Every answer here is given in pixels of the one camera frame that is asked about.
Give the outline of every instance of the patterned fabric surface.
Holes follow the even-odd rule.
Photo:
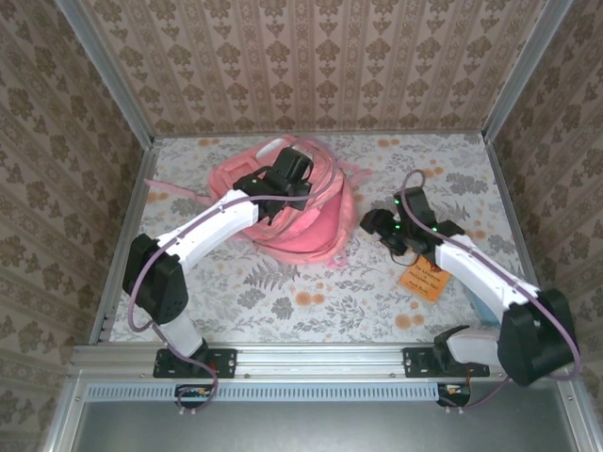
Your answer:
[[[394,209],[393,193],[404,175],[422,168],[430,176],[426,193],[440,219],[466,228],[476,243],[513,273],[515,250],[494,174],[481,136],[329,136],[336,155],[375,173],[356,187],[359,215]],[[209,171],[225,158],[265,137],[165,139],[156,180],[205,192]],[[140,231],[157,236],[184,224],[203,209],[194,201],[150,191]],[[406,264],[412,255],[400,260]],[[451,280],[434,304],[397,285],[405,268],[390,259],[375,236],[360,228],[348,245],[348,266],[287,266],[260,255],[245,240],[229,240],[211,251],[187,275],[194,322],[210,341],[251,343],[432,341],[449,327],[480,321],[464,288]],[[123,296],[112,341],[151,341],[148,331],[129,330]],[[136,310],[137,324],[146,320]]]

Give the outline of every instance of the patterned wallpaper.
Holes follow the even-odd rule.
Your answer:
[[[141,149],[52,1],[0,1],[0,450],[35,450]]]
[[[574,2],[496,139],[540,283],[569,297],[603,378],[603,2]],[[603,391],[600,411],[603,414]]]
[[[480,130],[545,0],[82,0],[158,136]]]

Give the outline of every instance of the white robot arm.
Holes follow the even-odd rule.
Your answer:
[[[434,356],[444,372],[451,364],[459,363],[502,366],[517,384],[529,385],[573,361],[572,348],[561,332],[525,296],[536,299],[575,345],[572,316],[561,292],[543,291],[522,281],[483,254],[458,225],[449,220],[437,222],[421,187],[406,188],[404,196],[425,229],[438,232],[442,238],[411,220],[402,208],[400,194],[395,195],[399,221],[392,212],[376,209],[364,216],[361,227],[369,234],[380,235],[393,254],[402,255],[410,248],[449,272],[488,307],[500,324],[499,330],[457,327],[436,336]]]

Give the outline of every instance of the pink backpack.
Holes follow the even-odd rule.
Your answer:
[[[259,144],[220,163],[209,175],[211,202],[224,196],[241,177],[272,165],[279,152],[287,146],[293,146],[312,157],[314,167],[309,178],[311,193],[321,190],[329,182],[333,170],[327,145],[310,138],[284,136]],[[258,249],[286,264],[324,262],[331,267],[345,266],[344,248],[357,222],[351,186],[366,178],[372,171],[359,170],[354,165],[340,161],[336,165],[336,175],[329,189],[308,200],[302,211],[286,207],[270,225],[266,218],[242,233]],[[355,170],[356,173],[347,178],[342,169]],[[164,187],[161,183],[151,182],[150,185]],[[189,192],[178,192],[192,197]],[[207,199],[198,195],[194,195],[194,199],[208,204]]]

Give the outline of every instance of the handwritten note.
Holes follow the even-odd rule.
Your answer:
[[[435,303],[440,294],[444,291],[450,274],[420,257],[416,264],[409,267],[400,277],[398,284],[421,296],[422,298]]]

